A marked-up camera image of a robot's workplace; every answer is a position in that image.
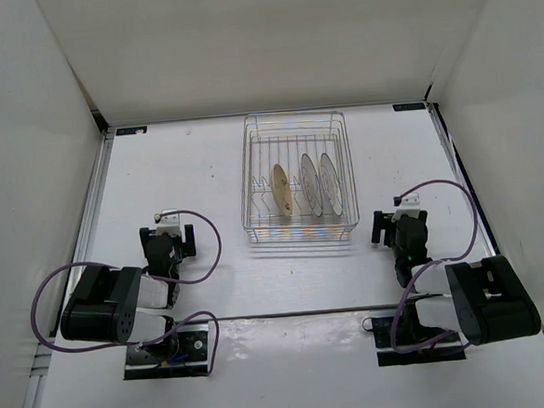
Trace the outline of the wire dish rack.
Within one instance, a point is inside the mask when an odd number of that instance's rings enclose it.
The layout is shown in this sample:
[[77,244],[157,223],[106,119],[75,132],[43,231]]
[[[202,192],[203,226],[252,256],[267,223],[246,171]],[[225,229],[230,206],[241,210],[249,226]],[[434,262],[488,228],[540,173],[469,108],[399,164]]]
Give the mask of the wire dish rack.
[[[250,114],[244,117],[241,224],[255,243],[346,240],[360,221],[354,168],[342,112],[302,111]],[[307,153],[318,173],[322,215],[317,218],[301,183],[301,156]],[[343,214],[336,216],[320,181],[320,156],[333,161],[341,182]],[[283,216],[272,197],[271,168],[285,170],[292,215]]]

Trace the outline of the cream floral plate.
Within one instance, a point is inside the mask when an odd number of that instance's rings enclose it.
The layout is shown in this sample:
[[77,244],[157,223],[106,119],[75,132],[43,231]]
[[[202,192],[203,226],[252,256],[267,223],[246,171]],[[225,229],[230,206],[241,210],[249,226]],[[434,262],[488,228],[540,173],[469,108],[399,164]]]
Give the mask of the cream floral plate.
[[279,163],[271,168],[270,184],[272,197],[283,216],[292,215],[291,187],[285,170]]

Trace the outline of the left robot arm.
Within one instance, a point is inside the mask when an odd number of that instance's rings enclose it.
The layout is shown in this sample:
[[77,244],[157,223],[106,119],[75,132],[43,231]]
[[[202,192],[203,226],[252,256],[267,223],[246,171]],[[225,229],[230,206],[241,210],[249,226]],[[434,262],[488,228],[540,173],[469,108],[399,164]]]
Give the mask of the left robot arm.
[[167,224],[142,228],[140,242],[145,268],[85,267],[63,310],[62,337],[108,345],[139,343],[160,361],[176,356],[179,338],[168,332],[174,320],[153,312],[176,304],[180,263],[196,256],[194,227]]

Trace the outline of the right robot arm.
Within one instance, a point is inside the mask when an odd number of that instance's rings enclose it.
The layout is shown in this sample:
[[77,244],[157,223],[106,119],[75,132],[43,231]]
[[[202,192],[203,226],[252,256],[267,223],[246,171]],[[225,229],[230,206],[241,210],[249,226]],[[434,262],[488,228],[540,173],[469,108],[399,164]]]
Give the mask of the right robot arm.
[[427,211],[374,212],[372,243],[393,252],[403,288],[388,333],[393,350],[417,352],[461,334],[473,346],[539,333],[539,312],[508,259],[428,257]]

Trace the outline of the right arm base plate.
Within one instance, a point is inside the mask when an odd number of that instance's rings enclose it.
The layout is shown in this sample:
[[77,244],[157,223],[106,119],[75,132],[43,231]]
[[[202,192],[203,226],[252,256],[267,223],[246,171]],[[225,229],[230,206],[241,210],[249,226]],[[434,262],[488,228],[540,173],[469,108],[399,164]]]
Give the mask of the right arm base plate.
[[[367,317],[361,322],[361,328],[373,335],[379,367],[431,364],[432,362],[459,361],[466,358],[464,345],[458,333],[451,334],[440,342],[419,348],[416,352],[396,353],[390,340],[393,317],[394,315],[389,313]],[[414,313],[406,313],[406,318],[400,320],[397,327],[396,342],[398,347],[414,347],[443,333],[440,328],[421,326]]]

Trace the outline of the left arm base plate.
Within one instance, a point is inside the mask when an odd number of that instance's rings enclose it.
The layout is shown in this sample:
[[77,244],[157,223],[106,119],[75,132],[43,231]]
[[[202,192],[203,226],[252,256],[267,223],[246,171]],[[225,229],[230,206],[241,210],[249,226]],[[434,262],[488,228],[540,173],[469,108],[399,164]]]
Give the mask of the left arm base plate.
[[182,327],[168,341],[149,349],[128,347],[124,380],[152,380],[178,377],[205,377],[209,370],[209,326],[207,323]]

